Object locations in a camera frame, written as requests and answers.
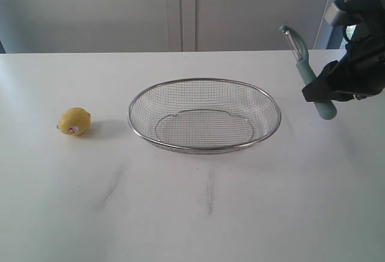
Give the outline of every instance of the basket bottom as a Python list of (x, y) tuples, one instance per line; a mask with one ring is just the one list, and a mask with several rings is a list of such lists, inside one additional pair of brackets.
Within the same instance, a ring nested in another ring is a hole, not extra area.
[(159, 142), (190, 148), (188, 151), (213, 148), (221, 151), (221, 148), (250, 143), (254, 128), (244, 116), (223, 110), (197, 109), (163, 117), (155, 126), (155, 134)]

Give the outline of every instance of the green handle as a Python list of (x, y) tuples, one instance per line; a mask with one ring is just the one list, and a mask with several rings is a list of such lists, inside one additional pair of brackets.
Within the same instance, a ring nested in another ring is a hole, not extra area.
[[(302, 58), (297, 61), (297, 69), (305, 85), (308, 85), (309, 83), (311, 83), (313, 80), (316, 79), (316, 75), (314, 74), (312, 68), (310, 67), (309, 52), (307, 50), (307, 46), (305, 42), (294, 29), (286, 25), (282, 25), (280, 27), (280, 30), (283, 33), (289, 30), (290, 35), (292, 36), (296, 46), (298, 47), (298, 50)], [(321, 116), (323, 119), (330, 120), (335, 118), (337, 115), (337, 108), (334, 106), (334, 104), (331, 101), (314, 102), (314, 105), (318, 110), (319, 116)]]

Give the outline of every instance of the white table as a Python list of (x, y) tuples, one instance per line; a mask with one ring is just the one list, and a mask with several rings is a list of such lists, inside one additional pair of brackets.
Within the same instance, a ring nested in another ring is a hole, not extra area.
[[(131, 131), (137, 93), (197, 76), (265, 89), (280, 128), (213, 156)], [(385, 261), (385, 96), (324, 121), (302, 87), (290, 51), (1, 56), (0, 260)], [(76, 106), (93, 120), (79, 138), (56, 129)]]

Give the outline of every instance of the lemon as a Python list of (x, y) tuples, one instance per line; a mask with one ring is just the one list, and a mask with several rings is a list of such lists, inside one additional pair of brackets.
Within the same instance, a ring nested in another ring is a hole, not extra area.
[(91, 115), (83, 108), (74, 107), (63, 113), (58, 122), (58, 129), (63, 134), (78, 136), (90, 128)]

